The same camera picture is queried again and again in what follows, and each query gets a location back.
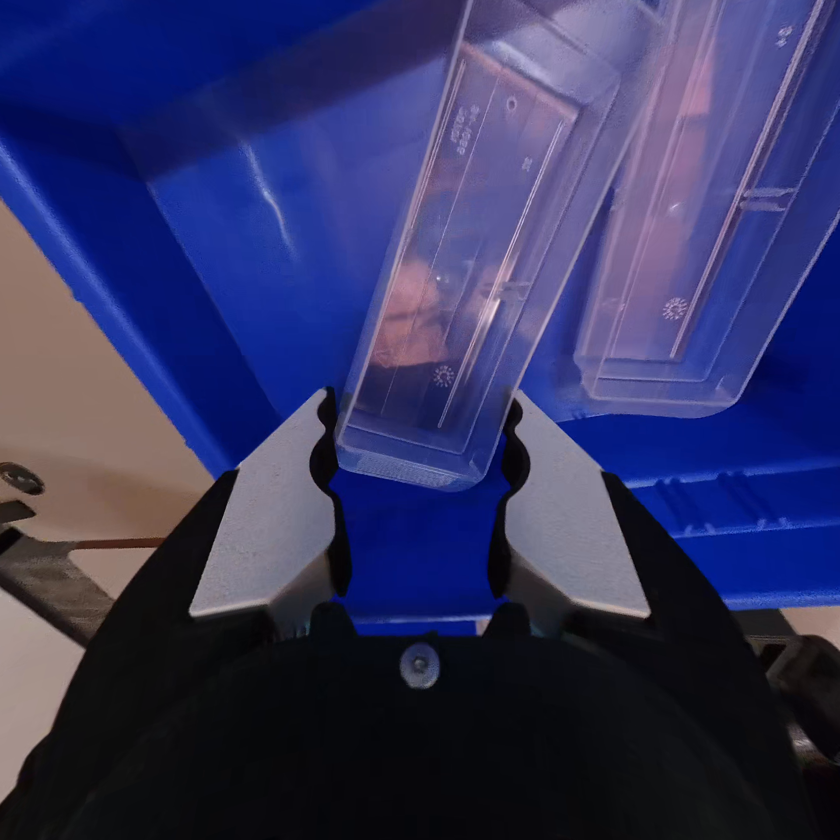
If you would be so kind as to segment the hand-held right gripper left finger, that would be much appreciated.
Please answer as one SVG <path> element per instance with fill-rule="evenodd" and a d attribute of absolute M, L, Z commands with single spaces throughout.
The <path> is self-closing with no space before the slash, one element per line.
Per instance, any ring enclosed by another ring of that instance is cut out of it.
<path fill-rule="evenodd" d="M 199 622 L 247 613 L 304 634 L 312 611 L 352 577 L 338 472 L 333 388 L 316 391 L 237 467 L 189 607 Z"/>

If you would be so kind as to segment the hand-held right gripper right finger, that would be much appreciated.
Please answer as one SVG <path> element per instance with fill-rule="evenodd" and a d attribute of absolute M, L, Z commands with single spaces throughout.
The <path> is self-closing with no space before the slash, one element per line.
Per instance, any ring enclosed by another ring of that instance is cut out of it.
<path fill-rule="evenodd" d="M 536 634 L 587 614 L 648 619 L 602 468 L 522 391 L 503 431 L 508 490 L 490 538 L 493 596 L 522 606 Z"/>

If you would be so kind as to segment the clear plastic drawer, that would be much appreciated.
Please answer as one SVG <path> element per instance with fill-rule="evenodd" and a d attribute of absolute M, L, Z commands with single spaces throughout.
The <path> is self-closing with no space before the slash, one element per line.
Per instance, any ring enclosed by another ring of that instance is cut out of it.
<path fill-rule="evenodd" d="M 466 2 L 334 441 L 353 473 L 487 474 L 644 110 L 674 2 Z"/>
<path fill-rule="evenodd" d="M 677 2 L 574 349 L 594 414 L 734 405 L 838 222 L 838 2 Z"/>

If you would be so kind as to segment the blue plastic bin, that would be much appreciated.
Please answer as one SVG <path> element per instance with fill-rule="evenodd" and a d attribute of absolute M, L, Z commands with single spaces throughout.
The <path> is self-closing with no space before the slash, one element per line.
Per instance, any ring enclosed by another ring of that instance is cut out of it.
<path fill-rule="evenodd" d="M 340 413 L 465 5 L 2 2 L 2 197 L 215 476 L 322 387 Z M 623 161 L 516 392 L 731 609 L 835 606 L 838 222 L 734 405 L 594 414 L 574 349 Z M 340 468 L 351 614 L 490 613 L 504 437 L 465 490 Z"/>

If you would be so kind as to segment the dark clamp part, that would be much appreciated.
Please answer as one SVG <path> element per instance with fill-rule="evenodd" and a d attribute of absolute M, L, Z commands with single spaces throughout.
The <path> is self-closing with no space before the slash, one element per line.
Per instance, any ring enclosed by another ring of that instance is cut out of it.
<path fill-rule="evenodd" d="M 770 684 L 802 767 L 838 769 L 839 652 L 823 637 L 799 634 L 778 610 L 737 614 Z"/>

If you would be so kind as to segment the black metal bracket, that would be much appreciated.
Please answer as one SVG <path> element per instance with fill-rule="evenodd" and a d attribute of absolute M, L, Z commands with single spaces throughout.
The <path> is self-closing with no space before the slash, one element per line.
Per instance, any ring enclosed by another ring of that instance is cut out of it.
<path fill-rule="evenodd" d="M 153 548 L 171 530 L 178 501 L 119 470 L 46 458 L 36 467 L 2 458 L 2 591 L 82 648 L 114 604 L 70 558 L 76 550 Z"/>

